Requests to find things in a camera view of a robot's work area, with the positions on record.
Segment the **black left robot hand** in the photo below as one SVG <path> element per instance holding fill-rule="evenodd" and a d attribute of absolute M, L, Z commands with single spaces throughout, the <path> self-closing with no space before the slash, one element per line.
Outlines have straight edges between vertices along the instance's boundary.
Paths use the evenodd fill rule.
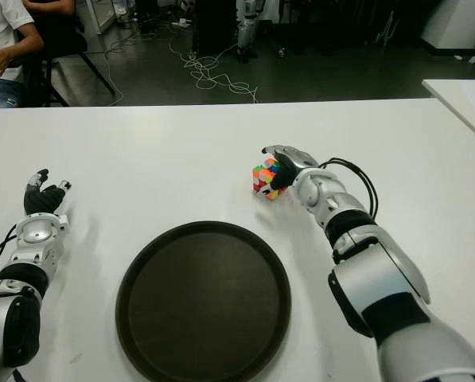
<path fill-rule="evenodd" d="M 42 185 L 48 178 L 49 171 L 42 169 L 37 171 L 26 184 L 23 205 L 27 216 L 36 213 L 54 214 L 63 202 L 65 194 L 72 187 L 69 181 L 63 180 L 59 185 L 50 185 L 42 189 Z"/>

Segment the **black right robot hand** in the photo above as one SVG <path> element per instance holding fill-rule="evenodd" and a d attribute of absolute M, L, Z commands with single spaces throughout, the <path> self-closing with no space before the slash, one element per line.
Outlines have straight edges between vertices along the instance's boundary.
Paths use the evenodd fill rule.
<path fill-rule="evenodd" d="M 262 153 L 271 154 L 279 163 L 279 170 L 270 183 L 273 190 L 290 187 L 304 169 L 319 166 L 311 155 L 292 146 L 266 146 L 262 148 Z"/>

